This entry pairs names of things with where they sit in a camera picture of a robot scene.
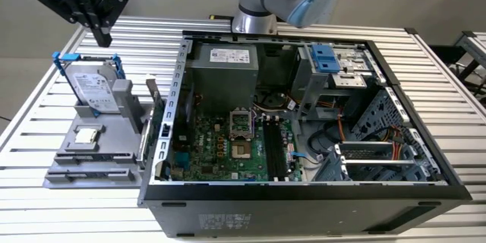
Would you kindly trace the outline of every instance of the slotted metal table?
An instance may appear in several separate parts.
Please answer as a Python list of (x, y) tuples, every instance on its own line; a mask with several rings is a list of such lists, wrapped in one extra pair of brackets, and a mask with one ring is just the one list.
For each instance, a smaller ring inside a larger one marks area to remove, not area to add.
[[(96, 46), (80, 28), (63, 52), (122, 57), (141, 101), (151, 100), (143, 80), (157, 75), (167, 95), (182, 30), (230, 31), (226, 20), (122, 17), (111, 48)], [(486, 242), (486, 110), (454, 78), (422, 38), (402, 28), (279, 24), (279, 34), (376, 41), (436, 141), (474, 201), (398, 236), (201, 238), (218, 242)], [(0, 242), (134, 242), (170, 240), (149, 209), (137, 207), (138, 190), (48, 190), (43, 177), (75, 117), (75, 96), (51, 67), (0, 136)]]
[(460, 75), (460, 78), (465, 80), (480, 65), (486, 68), (486, 32), (464, 31), (456, 45), (462, 47), (474, 58)]

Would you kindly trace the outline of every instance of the cable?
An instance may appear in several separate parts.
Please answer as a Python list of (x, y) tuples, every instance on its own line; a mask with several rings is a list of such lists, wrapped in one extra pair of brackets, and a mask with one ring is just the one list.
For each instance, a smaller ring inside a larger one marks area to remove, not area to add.
[(321, 163), (318, 163), (318, 162), (314, 162), (314, 161), (311, 161), (311, 159), (309, 159), (309, 157), (306, 157), (306, 156), (299, 156), (299, 158), (301, 159), (305, 159), (305, 160), (307, 160), (310, 163), (313, 163), (314, 165), (319, 165)]
[(253, 105), (259, 108), (259, 110), (265, 111), (265, 112), (279, 112), (279, 111), (283, 111), (283, 110), (289, 110), (287, 108), (265, 108), (262, 106), (258, 105), (258, 103), (253, 103)]
[(385, 135), (385, 137), (382, 139), (382, 142), (386, 142), (389, 140), (389, 137), (390, 137), (390, 128), (386, 131), (386, 135)]
[(339, 109), (339, 114), (338, 114), (338, 128), (339, 128), (339, 137), (341, 137), (341, 141), (346, 142), (346, 137), (345, 137), (345, 132), (343, 132), (343, 123), (341, 122), (341, 115), (343, 114), (343, 108)]
[(6, 117), (3, 117), (3, 116), (0, 116), (0, 119), (3, 119), (3, 120), (6, 120), (6, 121), (12, 122), (12, 120), (11, 120), (10, 118), (6, 118)]
[(370, 134), (368, 134), (362, 139), (361, 141), (369, 141), (373, 137), (377, 136), (378, 133), (381, 133), (384, 130), (386, 129), (393, 129), (393, 130), (397, 130), (400, 131), (398, 127), (394, 127), (394, 126), (389, 126), (389, 127), (382, 127), (381, 129), (376, 130), (374, 132), (372, 132)]
[(329, 155), (329, 151), (321, 151), (321, 150), (317, 150), (313, 146), (313, 141), (315, 138), (318, 138), (322, 134), (326, 136), (326, 138), (333, 142), (333, 143), (339, 143), (341, 140), (334, 138), (327, 130), (335, 125), (338, 121), (337, 120), (333, 120), (333, 121), (329, 121), (323, 124), (323, 128), (318, 131), (315, 131), (307, 138), (307, 147), (309, 149), (315, 153), (315, 154), (322, 154), (325, 156)]

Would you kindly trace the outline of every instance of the wire bundle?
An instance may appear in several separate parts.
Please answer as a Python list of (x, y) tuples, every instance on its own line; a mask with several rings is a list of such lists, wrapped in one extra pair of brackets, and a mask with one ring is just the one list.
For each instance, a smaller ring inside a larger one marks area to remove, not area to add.
[[(396, 137), (397, 138), (401, 137), (402, 136), (402, 130), (394, 125), (392, 125), (392, 128), (396, 130), (396, 133), (394, 133)], [(394, 150), (393, 150), (393, 153), (392, 153), (392, 160), (400, 160), (404, 144), (393, 141), (392, 145), (394, 147)]]

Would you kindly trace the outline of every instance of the black cable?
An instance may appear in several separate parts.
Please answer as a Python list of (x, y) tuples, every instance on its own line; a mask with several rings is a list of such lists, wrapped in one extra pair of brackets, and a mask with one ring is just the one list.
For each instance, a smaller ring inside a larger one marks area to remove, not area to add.
[(337, 120), (334, 120), (334, 121), (329, 121), (329, 122), (326, 122), (325, 123), (325, 125), (323, 125), (323, 128), (321, 129), (321, 130), (318, 130), (318, 131), (315, 131), (310, 136), (309, 136), (309, 138), (307, 138), (307, 147), (309, 147), (309, 149), (315, 153), (315, 154), (322, 154), (322, 155), (329, 155), (329, 152), (327, 151), (321, 151), (321, 150), (317, 150), (315, 148), (314, 148), (314, 146), (313, 146), (313, 140), (315, 139), (315, 138), (318, 138), (322, 134), (329, 138), (329, 140), (331, 141), (331, 142), (334, 142), (334, 143), (339, 143), (341, 141), (337, 139), (337, 138), (334, 138), (330, 134), (329, 134), (329, 132), (327, 132), (327, 130), (335, 125), (335, 123), (337, 123), (338, 121)]
[(3, 119), (3, 120), (6, 120), (6, 121), (12, 122), (12, 120), (11, 120), (10, 118), (6, 118), (6, 117), (3, 117), (3, 116), (0, 116), (0, 119)]
[(311, 161), (311, 159), (309, 159), (306, 156), (301, 156), (299, 158), (302, 158), (302, 159), (307, 160), (307, 161), (309, 161), (310, 163), (313, 163), (314, 165), (319, 165), (319, 163), (318, 163), (318, 162)]
[(364, 137), (364, 138), (362, 138), (361, 142), (369, 141), (373, 137), (376, 137), (376, 136), (377, 136), (377, 134), (378, 134), (380, 132), (382, 132), (382, 131), (384, 131), (384, 130), (386, 130), (386, 129), (393, 129), (393, 130), (396, 130), (396, 131), (397, 131), (397, 129), (394, 129), (392, 126), (389, 126), (389, 127), (382, 127), (381, 129), (378, 129), (378, 130), (376, 130), (374, 132), (372, 132), (370, 134), (368, 134), (368, 135), (366, 135), (366, 137)]

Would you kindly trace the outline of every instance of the sticker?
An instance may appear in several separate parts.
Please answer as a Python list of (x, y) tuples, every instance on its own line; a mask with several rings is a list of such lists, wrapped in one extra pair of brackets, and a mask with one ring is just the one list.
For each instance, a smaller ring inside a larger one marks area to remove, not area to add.
[(341, 67), (353, 67), (353, 62), (350, 61), (339, 61)]
[(250, 225), (251, 214), (237, 213), (226, 214), (201, 214), (199, 224), (203, 230), (222, 230), (222, 229), (247, 229)]
[(99, 112), (118, 112), (119, 106), (107, 79), (94, 73), (75, 73), (74, 78), (88, 105)]
[(250, 51), (249, 50), (225, 50), (215, 48), (211, 50), (210, 62), (221, 63), (250, 63)]
[(294, 108), (295, 108), (295, 101), (294, 100), (290, 100), (290, 102), (289, 102), (289, 104), (287, 104), (287, 108), (290, 109), (290, 110), (294, 110)]

